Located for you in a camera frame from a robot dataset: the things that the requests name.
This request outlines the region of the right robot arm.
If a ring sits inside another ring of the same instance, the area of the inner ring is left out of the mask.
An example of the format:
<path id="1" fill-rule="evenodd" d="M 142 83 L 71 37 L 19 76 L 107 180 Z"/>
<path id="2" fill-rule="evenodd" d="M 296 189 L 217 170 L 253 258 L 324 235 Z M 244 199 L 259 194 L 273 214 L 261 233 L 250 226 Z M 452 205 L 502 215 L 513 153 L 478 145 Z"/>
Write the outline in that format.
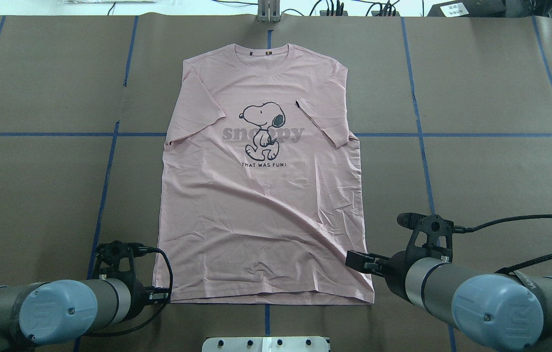
<path id="1" fill-rule="evenodd" d="M 479 273 L 442 258 L 347 252 L 345 265 L 497 352 L 552 352 L 552 276 Z"/>

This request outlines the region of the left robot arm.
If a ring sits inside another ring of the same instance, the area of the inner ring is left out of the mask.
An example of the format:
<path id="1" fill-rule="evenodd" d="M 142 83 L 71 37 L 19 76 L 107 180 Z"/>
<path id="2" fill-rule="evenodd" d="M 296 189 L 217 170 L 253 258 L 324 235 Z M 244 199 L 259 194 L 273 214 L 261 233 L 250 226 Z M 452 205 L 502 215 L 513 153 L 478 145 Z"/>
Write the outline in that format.
<path id="1" fill-rule="evenodd" d="M 170 296 L 168 287 L 130 286 L 117 278 L 0 286 L 0 352 L 32 352 L 93 336 Z"/>

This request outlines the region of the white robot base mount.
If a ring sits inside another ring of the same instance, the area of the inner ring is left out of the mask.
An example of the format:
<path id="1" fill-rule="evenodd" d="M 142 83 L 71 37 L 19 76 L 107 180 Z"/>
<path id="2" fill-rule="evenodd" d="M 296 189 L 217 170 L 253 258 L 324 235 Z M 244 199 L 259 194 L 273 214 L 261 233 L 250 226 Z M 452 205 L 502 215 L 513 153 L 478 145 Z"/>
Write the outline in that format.
<path id="1" fill-rule="evenodd" d="M 322 336 L 254 336 L 207 338 L 202 352 L 331 352 Z"/>

